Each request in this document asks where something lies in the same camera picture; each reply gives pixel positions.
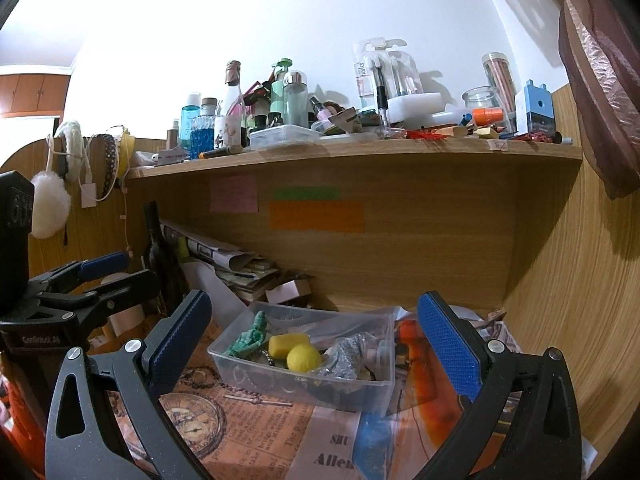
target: orange cap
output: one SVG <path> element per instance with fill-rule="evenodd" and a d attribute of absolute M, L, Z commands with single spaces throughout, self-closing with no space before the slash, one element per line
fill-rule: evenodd
<path fill-rule="evenodd" d="M 477 126 L 488 126 L 504 120 L 502 108 L 476 108 L 472 113 Z"/>

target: orange sticky note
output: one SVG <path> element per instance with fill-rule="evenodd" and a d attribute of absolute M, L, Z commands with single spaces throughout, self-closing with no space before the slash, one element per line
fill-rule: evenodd
<path fill-rule="evenodd" d="M 362 202 L 278 200 L 269 202 L 271 229 L 364 232 Z"/>

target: sheer pink curtain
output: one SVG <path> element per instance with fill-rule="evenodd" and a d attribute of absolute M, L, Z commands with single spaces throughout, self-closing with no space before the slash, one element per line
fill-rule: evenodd
<path fill-rule="evenodd" d="M 585 156 L 611 198 L 640 187 L 640 54 L 609 0 L 564 0 L 560 56 Z"/>

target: blue liquid bottle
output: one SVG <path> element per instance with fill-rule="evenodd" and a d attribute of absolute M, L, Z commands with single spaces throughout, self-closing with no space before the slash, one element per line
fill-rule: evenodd
<path fill-rule="evenodd" d="M 218 100 L 215 97 L 205 97 L 202 100 L 200 115 L 191 121 L 190 159 L 196 159 L 201 153 L 213 150 L 217 106 Z"/>
<path fill-rule="evenodd" d="M 191 149 L 191 121 L 200 115 L 200 94 L 193 93 L 187 97 L 187 104 L 182 107 L 180 115 L 180 145 L 184 150 Z"/>

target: yellow sponge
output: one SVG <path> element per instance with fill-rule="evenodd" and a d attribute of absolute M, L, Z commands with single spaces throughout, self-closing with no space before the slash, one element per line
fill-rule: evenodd
<path fill-rule="evenodd" d="M 287 355 L 287 368 L 293 372 L 307 373 L 322 364 L 322 356 L 309 343 L 294 346 Z"/>
<path fill-rule="evenodd" d="M 302 343 L 309 344 L 309 336 L 307 334 L 272 335 L 271 339 L 269 339 L 269 354 L 274 359 L 286 359 L 291 349 Z"/>

